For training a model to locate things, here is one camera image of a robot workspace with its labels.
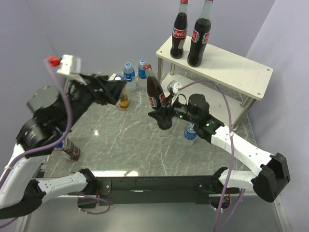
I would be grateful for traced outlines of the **cola bottle shelved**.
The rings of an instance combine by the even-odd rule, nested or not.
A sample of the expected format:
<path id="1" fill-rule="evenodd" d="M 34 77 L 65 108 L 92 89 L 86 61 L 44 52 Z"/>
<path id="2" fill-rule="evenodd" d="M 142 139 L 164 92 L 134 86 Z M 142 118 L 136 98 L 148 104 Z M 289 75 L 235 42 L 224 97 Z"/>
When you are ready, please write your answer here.
<path id="1" fill-rule="evenodd" d="M 183 56 L 183 45 L 187 36 L 187 6 L 187 0 L 180 1 L 179 11 L 174 21 L 170 55 L 175 59 Z"/>
<path id="2" fill-rule="evenodd" d="M 192 38 L 187 62 L 191 67 L 198 67 L 203 59 L 203 54 L 208 43 L 211 30 L 212 0 L 206 0 L 202 12 L 197 19 Z"/>
<path id="3" fill-rule="evenodd" d="M 163 89 L 156 79 L 155 74 L 150 64 L 144 66 L 145 74 L 147 77 L 147 94 L 151 107 L 155 110 L 159 109 L 162 104 L 166 102 L 166 97 Z"/>

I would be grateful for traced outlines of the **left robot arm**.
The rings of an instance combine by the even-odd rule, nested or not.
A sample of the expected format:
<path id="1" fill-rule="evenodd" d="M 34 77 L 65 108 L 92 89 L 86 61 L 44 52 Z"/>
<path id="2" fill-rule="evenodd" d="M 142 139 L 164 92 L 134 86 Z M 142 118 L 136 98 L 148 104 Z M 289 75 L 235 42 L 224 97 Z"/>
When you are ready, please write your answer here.
<path id="1" fill-rule="evenodd" d="M 0 178 L 0 217 L 18 218 L 31 214 L 44 202 L 69 193 L 96 193 L 98 181 L 89 169 L 42 181 L 34 179 L 41 163 L 65 138 L 65 132 L 93 104 L 116 104 L 125 80 L 108 76 L 84 76 L 85 84 L 72 81 L 71 91 L 61 95 L 55 86 L 40 88 L 28 101 L 33 117 L 21 128 L 12 157 Z"/>

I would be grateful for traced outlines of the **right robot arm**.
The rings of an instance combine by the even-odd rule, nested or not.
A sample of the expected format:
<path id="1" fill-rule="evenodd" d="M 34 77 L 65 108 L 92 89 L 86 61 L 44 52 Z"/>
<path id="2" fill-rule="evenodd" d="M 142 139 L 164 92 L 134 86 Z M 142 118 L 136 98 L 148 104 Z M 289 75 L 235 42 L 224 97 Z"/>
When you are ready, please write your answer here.
<path id="1" fill-rule="evenodd" d="M 222 193 L 227 188 L 252 190 L 271 203 L 290 182 L 286 157 L 281 153 L 273 155 L 263 151 L 231 132 L 228 126 L 209 113 L 210 106 L 204 95 L 191 95 L 187 104 L 164 94 L 158 98 L 149 97 L 149 101 L 153 111 L 148 115 L 157 121 L 160 129 L 170 129 L 173 117 L 191 122 L 198 137 L 230 153 L 249 168 L 248 171 L 220 169 L 213 175 L 214 191 Z"/>

